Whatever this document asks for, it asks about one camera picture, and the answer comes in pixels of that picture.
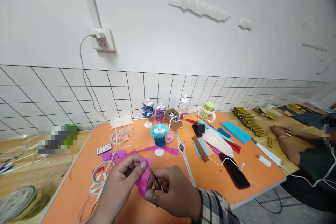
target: black smartphone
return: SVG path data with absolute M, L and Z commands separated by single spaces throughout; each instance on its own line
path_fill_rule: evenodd
M 246 179 L 246 177 L 244 176 L 243 172 L 241 170 L 238 169 L 238 167 L 236 166 L 236 162 L 233 160 L 233 158 L 224 155 L 223 153 L 219 155 L 221 161 L 223 162 L 223 160 L 225 158 L 228 158 L 224 161 L 224 166 L 227 170 L 227 172 L 229 173 L 232 181 L 234 182 L 235 186 L 238 189 L 245 189 L 250 187 L 250 183 L 248 182 L 248 180 Z

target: plaid shirt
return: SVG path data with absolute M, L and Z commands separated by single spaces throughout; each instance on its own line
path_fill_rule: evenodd
M 230 209 L 228 202 L 216 191 L 197 188 L 201 196 L 202 211 L 199 224 L 242 224 Z

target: grid tile wall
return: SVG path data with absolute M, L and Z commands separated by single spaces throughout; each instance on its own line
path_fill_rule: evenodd
M 184 113 L 213 100 L 216 110 L 248 109 L 266 102 L 283 105 L 318 101 L 335 90 L 330 82 L 85 70 L 96 108 L 104 116 L 143 118 L 142 103 L 178 108 Z M 95 112 L 81 69 L 0 65 L 0 139 L 37 135 L 39 126 L 74 123 L 92 129 L 105 118 Z

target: electrical outlet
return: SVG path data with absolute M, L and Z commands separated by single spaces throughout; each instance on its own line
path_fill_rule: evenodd
M 97 51 L 115 51 L 113 36 L 110 29 L 99 28 L 99 27 L 90 27 L 89 33 L 104 33 L 104 38 L 94 38 L 90 37 L 91 44 L 93 48 Z

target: orange table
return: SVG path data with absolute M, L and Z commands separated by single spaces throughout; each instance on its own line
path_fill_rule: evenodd
M 226 121 L 226 117 L 217 112 L 217 120 L 212 125 L 220 127 L 221 121 Z M 196 120 L 196 115 L 186 115 L 185 118 Z M 211 160 L 205 163 L 198 157 L 194 147 L 192 136 L 194 132 L 191 127 L 192 123 L 185 122 L 183 129 L 178 130 L 178 135 L 181 142 L 185 145 L 185 154 L 188 159 L 196 185 L 203 189 L 212 189 L 219 191 L 234 208 L 256 197 L 259 194 L 277 186 L 285 181 L 284 173 L 272 164 L 271 168 L 267 168 L 260 163 L 255 155 L 263 154 L 256 145 L 249 141 L 242 144 L 235 137 L 231 139 L 242 146 L 240 154 L 235 153 L 235 161 L 240 166 L 242 162 L 246 165 L 243 168 L 243 173 L 251 184 L 250 188 L 238 190 L 233 184 L 230 176 L 226 172 L 224 166 L 218 166 Z M 127 147 L 127 153 L 133 150 L 141 150 L 148 147 L 150 142 L 154 142 L 154 138 L 148 135 L 149 129 L 144 127 L 144 120 L 134 120 L 133 129 L 128 133 L 130 140 L 126 143 L 118 145 L 132 145 Z M 81 211 L 85 201 L 89 197 L 88 189 L 91 182 L 92 170 L 95 169 L 103 160 L 101 156 L 97 156 L 97 148 L 106 145 L 110 142 L 109 136 L 115 130 L 111 130 L 109 123 L 103 123 L 96 126 L 89 138 L 80 150 L 77 159 L 72 164 L 67 175 L 64 177 L 60 187 L 51 199 L 45 215 L 41 218 L 40 223 L 77 223 L 78 214 Z M 178 148 L 178 140 L 175 139 L 166 146 Z M 178 165 L 186 177 L 190 180 L 186 164 L 181 153 L 171 155 L 167 152 L 163 156 L 157 157 L 154 152 L 140 152 L 146 158 L 152 158 L 152 169 L 155 170 L 161 167 Z M 211 156 L 217 163 L 220 163 L 219 157 Z M 89 200 L 83 217 L 90 214 L 94 205 L 95 196 Z M 115 223 L 189 223 L 189 219 L 175 218 L 161 208 L 146 202 L 138 193 L 138 188 L 135 186 L 131 192 L 130 198 L 125 207 L 117 217 Z

